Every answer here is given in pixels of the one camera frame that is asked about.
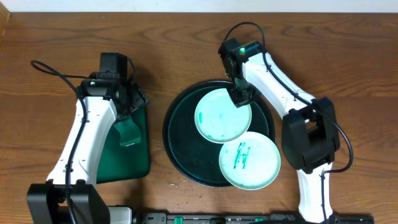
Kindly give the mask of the white plate top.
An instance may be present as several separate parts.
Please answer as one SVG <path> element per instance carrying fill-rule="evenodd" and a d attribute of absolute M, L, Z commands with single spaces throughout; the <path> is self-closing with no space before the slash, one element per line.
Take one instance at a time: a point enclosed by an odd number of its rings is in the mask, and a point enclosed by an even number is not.
<path fill-rule="evenodd" d="M 245 133 L 251 124 L 249 105 L 235 106 L 225 88 L 211 90 L 198 102 L 194 121 L 198 132 L 208 141 L 224 144 Z"/>

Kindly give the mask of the white plate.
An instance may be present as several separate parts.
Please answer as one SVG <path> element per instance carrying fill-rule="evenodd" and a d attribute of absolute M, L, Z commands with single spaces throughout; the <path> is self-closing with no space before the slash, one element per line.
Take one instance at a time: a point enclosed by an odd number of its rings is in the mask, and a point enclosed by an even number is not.
<path fill-rule="evenodd" d="M 249 105 L 235 106 L 225 88 L 211 90 L 198 102 L 194 121 L 198 132 L 208 141 L 224 144 L 245 133 L 251 124 Z"/>
<path fill-rule="evenodd" d="M 279 174 L 281 157 L 267 136 L 248 131 L 221 148 L 219 165 L 224 178 L 243 190 L 259 190 Z"/>

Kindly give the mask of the green scrub sponge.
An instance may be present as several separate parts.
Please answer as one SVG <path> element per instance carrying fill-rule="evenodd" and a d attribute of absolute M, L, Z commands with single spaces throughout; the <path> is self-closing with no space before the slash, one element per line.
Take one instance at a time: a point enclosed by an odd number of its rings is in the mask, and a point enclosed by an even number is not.
<path fill-rule="evenodd" d="M 141 130 L 132 118 L 118 121 L 114 127 L 119 132 L 121 146 L 126 147 L 141 142 Z"/>

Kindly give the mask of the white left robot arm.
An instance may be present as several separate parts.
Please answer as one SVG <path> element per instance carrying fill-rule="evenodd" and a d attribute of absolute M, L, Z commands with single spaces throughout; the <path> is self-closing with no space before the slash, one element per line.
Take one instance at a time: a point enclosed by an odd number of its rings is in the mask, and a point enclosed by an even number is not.
<path fill-rule="evenodd" d="M 148 174 L 144 107 L 149 100 L 139 85 L 117 73 L 84 79 L 77 91 L 62 155 L 46 182 L 28 190 L 33 222 L 139 223 L 132 208 L 107 206 L 96 186 Z"/>

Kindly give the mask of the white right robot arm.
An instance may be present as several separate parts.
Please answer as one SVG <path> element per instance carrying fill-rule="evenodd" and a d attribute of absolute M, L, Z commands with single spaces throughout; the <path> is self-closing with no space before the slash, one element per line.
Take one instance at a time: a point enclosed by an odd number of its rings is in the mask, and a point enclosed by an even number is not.
<path fill-rule="evenodd" d="M 306 222 L 327 223 L 333 216 L 329 177 L 341 130 L 333 103 L 298 87 L 269 53 L 239 49 L 219 55 L 234 83 L 230 94 L 234 104 L 247 105 L 254 93 L 260 93 L 281 117 L 282 151 L 298 174 L 299 213 Z"/>

